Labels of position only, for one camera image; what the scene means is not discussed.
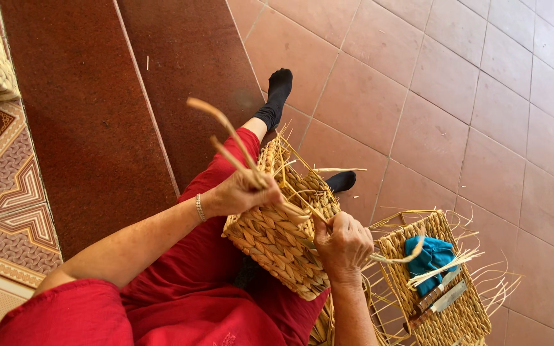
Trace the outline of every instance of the knife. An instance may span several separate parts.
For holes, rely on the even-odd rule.
[[[424,321],[427,320],[435,312],[441,312],[447,308],[450,304],[457,300],[467,290],[467,284],[465,280],[461,280],[457,286],[453,287],[445,295],[442,295],[430,308],[425,310],[421,315],[410,319],[408,322],[403,323],[403,328],[407,331],[409,325],[410,330],[416,329]]]
[[[440,297],[440,295],[444,292],[446,286],[448,286],[450,281],[457,277],[461,270],[462,268],[459,264],[457,266],[457,269],[455,269],[454,271],[450,271],[448,274],[446,274],[446,276],[444,276],[444,278],[441,280],[441,283],[437,287],[427,292],[427,294],[423,295],[422,298],[420,298],[420,300],[414,305],[414,310],[416,311],[416,313],[420,315],[423,311],[427,310],[429,305],[431,305],[431,303],[435,302],[437,298]]]

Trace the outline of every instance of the metal blade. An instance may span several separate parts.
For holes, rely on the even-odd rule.
[[[448,305],[452,304],[454,301],[457,300],[467,290],[467,284],[465,280],[461,280],[457,284],[457,286],[450,289],[450,291],[446,292],[445,295],[442,295],[441,298],[439,298],[435,303],[433,303],[433,306],[435,307],[435,312],[440,312],[448,307]]]
[[[446,274],[446,276],[444,276],[442,279],[441,279],[441,284],[444,285],[444,287],[446,287],[448,285],[448,283],[450,281],[452,281],[452,279],[456,278],[457,275],[463,270],[463,268],[461,267],[461,265],[459,264],[457,266],[457,269],[455,269],[454,271],[450,271],[448,274]]]

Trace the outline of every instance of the hand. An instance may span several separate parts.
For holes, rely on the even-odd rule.
[[[235,171],[221,184],[200,196],[200,203],[207,218],[239,214],[255,206],[282,203],[284,200],[275,179],[260,173],[268,187],[258,191],[248,180],[249,175]]]
[[[328,235],[324,222],[313,216],[313,243],[331,280],[331,286],[345,284],[360,289],[361,267],[374,249],[371,232],[346,212],[338,213],[328,223],[332,226],[331,235]]]

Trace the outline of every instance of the woman's left hand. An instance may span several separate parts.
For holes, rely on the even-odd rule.
[[[204,216],[228,216],[239,214],[255,206],[266,206],[283,202],[279,186],[275,179],[261,173],[268,187],[258,191],[248,180],[248,176],[238,170],[215,188],[200,196]]]

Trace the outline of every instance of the knife handle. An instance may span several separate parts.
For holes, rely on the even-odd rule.
[[[418,328],[424,321],[427,320],[431,315],[433,314],[432,309],[425,310],[422,314],[416,316],[413,319],[410,319],[408,322],[403,323],[403,328],[407,331],[407,325],[409,324],[409,328],[413,331],[414,329]]]
[[[440,297],[443,291],[442,288],[443,287],[437,286],[420,298],[418,303],[414,305],[414,310],[417,315],[421,315],[423,311],[427,310],[427,308]]]

